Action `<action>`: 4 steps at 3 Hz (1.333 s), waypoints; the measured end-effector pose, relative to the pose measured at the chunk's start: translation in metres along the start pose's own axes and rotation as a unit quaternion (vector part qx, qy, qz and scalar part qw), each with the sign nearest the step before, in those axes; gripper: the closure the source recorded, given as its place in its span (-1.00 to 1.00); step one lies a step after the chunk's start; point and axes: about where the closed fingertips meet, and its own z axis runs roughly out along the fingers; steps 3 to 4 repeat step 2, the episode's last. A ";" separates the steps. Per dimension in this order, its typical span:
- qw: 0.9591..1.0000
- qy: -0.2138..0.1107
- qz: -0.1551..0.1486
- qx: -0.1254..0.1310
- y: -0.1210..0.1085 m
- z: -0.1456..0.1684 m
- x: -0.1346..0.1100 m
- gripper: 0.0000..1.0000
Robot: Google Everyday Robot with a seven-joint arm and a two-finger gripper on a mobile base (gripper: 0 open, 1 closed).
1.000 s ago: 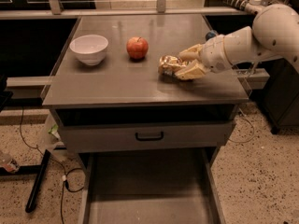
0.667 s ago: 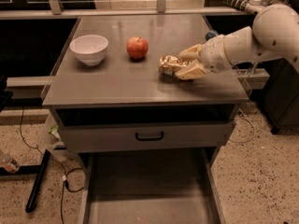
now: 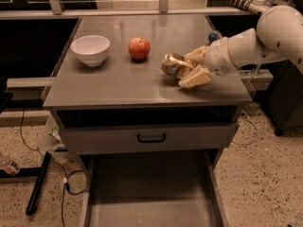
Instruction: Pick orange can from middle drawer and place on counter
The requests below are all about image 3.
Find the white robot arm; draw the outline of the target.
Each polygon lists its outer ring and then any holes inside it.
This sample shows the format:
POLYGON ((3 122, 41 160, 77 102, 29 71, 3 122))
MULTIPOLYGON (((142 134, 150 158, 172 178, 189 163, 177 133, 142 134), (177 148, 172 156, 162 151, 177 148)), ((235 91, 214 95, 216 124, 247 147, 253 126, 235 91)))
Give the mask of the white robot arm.
POLYGON ((192 88, 225 76, 248 64, 266 64, 288 60, 303 71, 303 15, 289 6, 266 9, 257 26, 232 37, 201 46, 185 55, 196 66, 179 81, 192 88))

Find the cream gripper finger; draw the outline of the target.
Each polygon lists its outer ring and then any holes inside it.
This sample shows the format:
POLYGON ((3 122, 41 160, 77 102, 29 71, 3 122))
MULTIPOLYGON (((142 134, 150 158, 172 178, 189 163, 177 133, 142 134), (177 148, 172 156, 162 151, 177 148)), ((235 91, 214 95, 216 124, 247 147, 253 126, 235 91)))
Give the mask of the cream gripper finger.
POLYGON ((205 62, 205 52, 207 50, 206 46, 200 46, 199 48, 187 53, 184 56, 186 61, 193 61, 199 64, 203 64, 205 62))
POLYGON ((211 79, 211 72, 207 68, 197 65, 185 77, 183 77, 178 84, 182 88, 192 88, 206 84, 210 82, 211 79))

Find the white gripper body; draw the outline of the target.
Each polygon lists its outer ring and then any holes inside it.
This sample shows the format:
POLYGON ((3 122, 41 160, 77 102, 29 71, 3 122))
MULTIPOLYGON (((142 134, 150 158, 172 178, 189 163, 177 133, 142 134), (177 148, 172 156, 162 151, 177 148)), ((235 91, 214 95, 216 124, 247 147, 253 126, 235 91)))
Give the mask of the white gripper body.
POLYGON ((205 66, 217 76, 225 76, 237 70, 229 56, 228 39, 213 42, 204 54, 205 66))

